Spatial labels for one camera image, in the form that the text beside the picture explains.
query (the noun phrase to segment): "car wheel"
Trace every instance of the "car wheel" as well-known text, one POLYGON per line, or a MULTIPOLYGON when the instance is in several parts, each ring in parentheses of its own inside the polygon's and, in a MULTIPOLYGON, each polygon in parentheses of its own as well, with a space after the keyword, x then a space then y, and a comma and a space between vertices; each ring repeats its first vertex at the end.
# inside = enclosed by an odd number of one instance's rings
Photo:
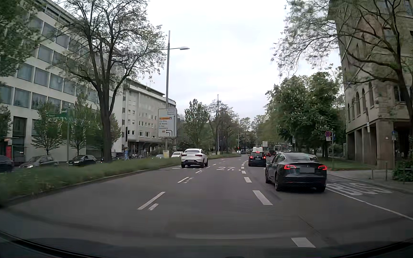
POLYGON ((275 173, 275 191, 281 191, 281 186, 278 183, 278 175, 275 173))
POLYGON ((266 182, 266 184, 272 183, 272 182, 268 179, 267 169, 265 170, 265 182, 266 182))

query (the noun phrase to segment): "white suv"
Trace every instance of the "white suv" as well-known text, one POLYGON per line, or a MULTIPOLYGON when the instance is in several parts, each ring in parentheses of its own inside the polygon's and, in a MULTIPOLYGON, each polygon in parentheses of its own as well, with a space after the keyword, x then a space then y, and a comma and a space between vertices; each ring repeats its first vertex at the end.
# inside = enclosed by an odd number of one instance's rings
POLYGON ((187 149, 181 154, 181 167, 198 165, 208 167, 208 156, 202 149, 187 149))

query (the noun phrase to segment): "curb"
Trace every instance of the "curb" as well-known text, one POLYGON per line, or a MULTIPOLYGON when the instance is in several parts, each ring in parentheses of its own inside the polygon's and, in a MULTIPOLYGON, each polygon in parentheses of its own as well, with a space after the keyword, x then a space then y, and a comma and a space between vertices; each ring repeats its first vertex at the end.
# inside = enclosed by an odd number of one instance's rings
POLYGON ((27 201, 34 200, 34 199, 37 199, 37 198, 41 198, 41 197, 44 197, 44 196, 48 196, 48 195, 51 195, 51 194, 55 194, 55 193, 59 193, 59 192, 67 191, 67 190, 72 190, 73 188, 80 187, 80 186, 83 186, 83 185, 101 183, 101 182, 104 182, 104 181, 118 179, 118 178, 121 178, 121 177, 126 177, 126 176, 139 174, 139 173, 143 173, 143 172, 147 172, 147 171, 154 171, 154 170, 158 170, 158 169, 161 169, 161 168, 174 167, 174 166, 178 166, 178 165, 167 165, 167 166, 162 166, 162 167, 158 167, 158 168, 154 168, 154 169, 143 169, 143 170, 133 171, 133 172, 129 172, 129 173, 111 175, 111 176, 102 177, 102 178, 99 178, 99 179, 80 182, 80 183, 77 183, 77 184, 74 184, 74 185, 65 185, 65 186, 62 186, 62 187, 59 187, 59 188, 49 189, 49 190, 46 190, 46 191, 43 191, 43 192, 40 192, 40 193, 36 193, 36 194, 32 194, 32 195, 16 196, 12 199, 9 199, 4 205, 5 206, 12 206, 12 205, 15 205, 15 204, 18 204, 18 203, 21 203, 21 202, 27 202, 27 201))
POLYGON ((387 188, 387 189, 389 189, 389 190, 394 190, 394 191, 398 191, 398 192, 402 192, 402 193, 407 193, 407 194, 412 194, 412 195, 413 195, 413 191, 407 190, 407 189, 402 189, 402 188, 399 188, 399 187, 394 187, 394 186, 390 186, 390 185, 384 185, 384 184, 375 183, 375 182, 371 182, 371 181, 367 181, 367 180, 362 180, 362 179, 353 179, 353 178, 350 178, 350 177, 344 177, 344 176, 334 175, 334 174, 331 174, 331 173, 328 173, 328 174, 329 174, 329 175, 332 175, 332 176, 340 177, 340 178, 343 178, 343 179, 358 181, 358 182, 362 182, 362 183, 368 183, 368 184, 370 184, 370 185, 380 186, 380 187, 383 187, 383 188, 387 188))

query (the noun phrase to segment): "overcast sky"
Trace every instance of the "overcast sky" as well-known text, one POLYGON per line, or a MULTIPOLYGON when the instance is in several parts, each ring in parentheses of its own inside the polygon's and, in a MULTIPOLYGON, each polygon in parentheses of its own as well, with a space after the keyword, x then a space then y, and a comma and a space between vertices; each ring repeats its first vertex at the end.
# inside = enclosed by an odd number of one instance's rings
MULTIPOLYGON (((239 117, 264 114, 265 93, 278 84, 272 63, 273 43, 281 37, 286 10, 284 0, 242 1, 151 0, 148 19, 171 31, 168 96, 179 113, 196 98, 202 103, 219 99, 234 108, 239 117)), ((340 65, 338 54, 331 62, 340 65)), ((298 74, 316 70, 301 62, 298 74)), ((165 93, 166 70, 141 81, 165 93)))

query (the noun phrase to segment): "building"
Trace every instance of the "building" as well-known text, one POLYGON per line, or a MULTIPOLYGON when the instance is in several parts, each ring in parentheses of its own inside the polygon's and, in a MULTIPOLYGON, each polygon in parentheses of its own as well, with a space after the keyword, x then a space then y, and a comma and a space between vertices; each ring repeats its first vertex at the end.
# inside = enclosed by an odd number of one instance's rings
MULTIPOLYGON (((58 22, 74 19, 64 9, 50 0, 41 2, 43 7, 33 20, 32 26, 38 27, 44 35, 56 31, 58 22)), ((0 96, 11 112, 12 125, 5 141, 6 155, 15 162, 22 162, 32 156, 45 154, 44 149, 32 146, 33 120, 38 118, 37 107, 40 103, 50 102, 57 110, 71 108, 79 93, 86 93, 88 105, 99 107, 97 92, 91 85, 81 85, 62 77, 61 69, 52 67, 52 62, 61 53, 72 47, 67 35, 43 41, 32 57, 21 64, 14 76, 0 78, 0 96)), ((175 101, 169 99, 172 107, 175 101)), ((114 143, 112 152, 123 152, 128 147, 134 152, 149 151, 162 143, 158 138, 158 109, 165 107, 164 94, 140 83, 128 80, 116 96, 113 112, 122 127, 122 137, 114 143)), ((87 147, 80 154, 101 156, 100 151, 87 147)), ((76 155, 70 149, 66 157, 66 145, 51 151, 58 161, 66 161, 76 155)))
MULTIPOLYGON (((342 14, 347 10, 336 10, 333 7, 336 0, 330 2, 330 18, 335 20, 337 30, 341 29, 344 20, 342 14)), ((413 0, 400 1, 397 7, 397 24, 399 32, 404 37, 401 53, 403 56, 413 56, 413 0)), ((382 13, 384 10, 385 0, 376 1, 377 6, 382 13)), ((352 24, 355 22, 357 27, 367 30, 368 24, 363 19, 348 21, 352 24)), ((385 37, 392 40, 394 37, 392 31, 384 29, 385 37)), ((364 33, 358 33, 364 39, 364 33)), ((356 78, 365 78, 366 73, 361 72, 357 67, 352 66, 355 62, 346 54, 346 49, 355 56, 367 57, 370 49, 362 40, 356 38, 345 39, 348 44, 339 44, 341 53, 341 65, 344 72, 344 95, 346 106, 346 125, 347 125, 347 158, 371 165, 377 165, 379 168, 394 167, 394 161, 408 156, 408 132, 409 132, 409 115, 403 102, 399 89, 390 82, 382 83, 372 81, 362 85, 349 85, 348 76, 356 78)), ((389 52, 384 54, 379 49, 372 50, 374 54, 380 54, 387 58, 389 52)), ((363 67, 370 68, 369 64, 363 64, 363 67)), ((411 83, 410 74, 405 74, 405 79, 411 83)))

